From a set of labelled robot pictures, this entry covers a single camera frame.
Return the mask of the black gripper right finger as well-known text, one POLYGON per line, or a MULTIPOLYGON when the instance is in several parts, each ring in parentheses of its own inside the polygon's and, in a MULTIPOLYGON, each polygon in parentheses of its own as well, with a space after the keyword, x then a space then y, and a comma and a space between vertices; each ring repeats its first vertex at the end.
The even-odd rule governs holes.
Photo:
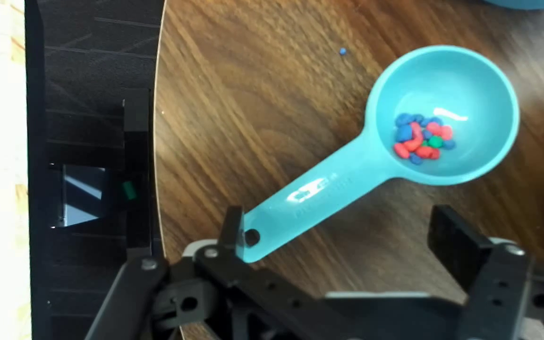
POLYGON ((493 244, 450 207, 433 209, 427 244, 467 294, 455 339, 518 340, 533 267, 527 254, 493 244))

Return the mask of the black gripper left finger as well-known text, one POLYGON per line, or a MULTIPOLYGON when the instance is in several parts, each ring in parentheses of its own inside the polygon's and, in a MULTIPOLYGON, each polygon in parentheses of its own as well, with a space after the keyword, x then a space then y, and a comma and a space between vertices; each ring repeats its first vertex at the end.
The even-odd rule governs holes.
POLYGON ((197 275, 217 292, 214 331, 221 324, 232 340, 348 340, 344 318, 323 301, 300 292, 266 269, 246 265, 238 254, 244 239, 244 214, 231 207, 215 246, 195 256, 197 275))

